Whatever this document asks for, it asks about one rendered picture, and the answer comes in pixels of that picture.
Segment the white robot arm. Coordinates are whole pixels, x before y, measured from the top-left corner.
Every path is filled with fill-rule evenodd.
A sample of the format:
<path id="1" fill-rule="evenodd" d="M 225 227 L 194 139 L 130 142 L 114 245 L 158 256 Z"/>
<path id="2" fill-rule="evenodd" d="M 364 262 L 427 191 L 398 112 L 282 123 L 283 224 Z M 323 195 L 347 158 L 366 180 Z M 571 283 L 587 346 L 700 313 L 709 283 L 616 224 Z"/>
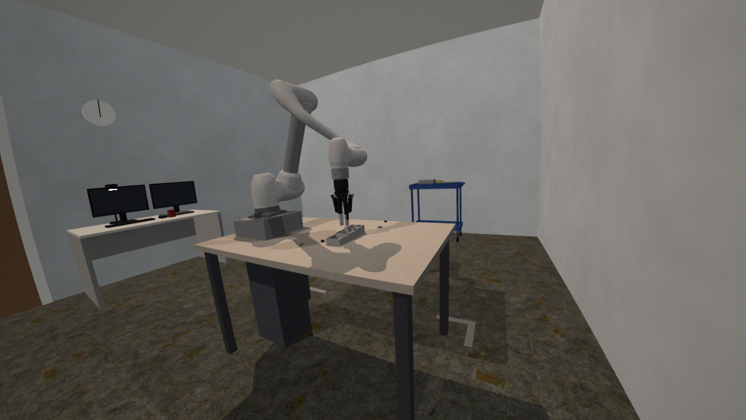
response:
<path id="1" fill-rule="evenodd" d="M 330 140 L 328 158 L 332 179 L 349 178 L 348 167 L 360 167 L 367 161 L 365 150 L 352 142 L 347 142 L 310 115 L 318 106 L 318 99 L 313 92 L 277 79 L 270 83 L 270 92 L 278 104 L 290 111 L 290 131 L 284 167 L 277 178 L 268 172 L 253 176 L 250 192 L 255 212 L 249 219 L 283 214 L 286 211 L 280 210 L 278 202 L 289 201 L 303 194 L 305 186 L 298 169 L 306 125 Z"/>

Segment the grey three-compartment bin rack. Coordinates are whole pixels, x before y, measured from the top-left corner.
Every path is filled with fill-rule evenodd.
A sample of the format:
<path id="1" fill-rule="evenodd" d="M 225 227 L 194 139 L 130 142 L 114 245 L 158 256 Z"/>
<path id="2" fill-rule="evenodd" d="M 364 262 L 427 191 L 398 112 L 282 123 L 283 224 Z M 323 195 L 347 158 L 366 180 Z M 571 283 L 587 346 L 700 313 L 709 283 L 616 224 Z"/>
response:
<path id="1" fill-rule="evenodd" d="M 364 225 L 350 225 L 326 238 L 326 245 L 343 245 L 365 233 Z"/>

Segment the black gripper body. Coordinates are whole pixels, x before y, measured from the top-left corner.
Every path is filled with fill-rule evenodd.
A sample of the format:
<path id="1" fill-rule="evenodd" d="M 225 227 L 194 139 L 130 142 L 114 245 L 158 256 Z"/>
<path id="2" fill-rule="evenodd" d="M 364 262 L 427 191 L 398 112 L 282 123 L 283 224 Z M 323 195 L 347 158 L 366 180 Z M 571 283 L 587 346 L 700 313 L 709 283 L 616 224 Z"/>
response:
<path id="1" fill-rule="evenodd" d="M 340 199 L 342 199 L 341 193 L 344 193 L 344 199 L 348 196 L 348 179 L 334 179 L 335 195 L 340 193 Z"/>

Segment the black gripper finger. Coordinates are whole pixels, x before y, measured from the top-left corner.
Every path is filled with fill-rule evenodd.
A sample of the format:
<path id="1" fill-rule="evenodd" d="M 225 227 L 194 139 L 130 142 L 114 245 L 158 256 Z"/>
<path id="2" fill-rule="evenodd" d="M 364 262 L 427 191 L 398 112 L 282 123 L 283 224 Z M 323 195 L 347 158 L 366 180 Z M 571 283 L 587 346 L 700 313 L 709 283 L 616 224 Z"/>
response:
<path id="1" fill-rule="evenodd" d="M 344 206 L 344 219 L 345 219 L 345 227 L 349 225 L 349 212 L 352 211 L 352 198 L 354 194 L 351 194 L 348 192 L 348 199 L 344 199 L 344 193 L 341 193 L 343 206 Z M 348 203 L 347 203 L 348 200 Z M 348 207 L 348 208 L 347 208 Z"/>
<path id="2" fill-rule="evenodd" d="M 338 220 L 340 220 L 340 226 L 344 225 L 343 220 L 343 202 L 342 199 L 340 199 L 340 193 L 337 193 L 337 197 L 334 195 L 331 195 L 332 200 L 334 201 L 334 209 L 335 212 L 338 212 Z"/>

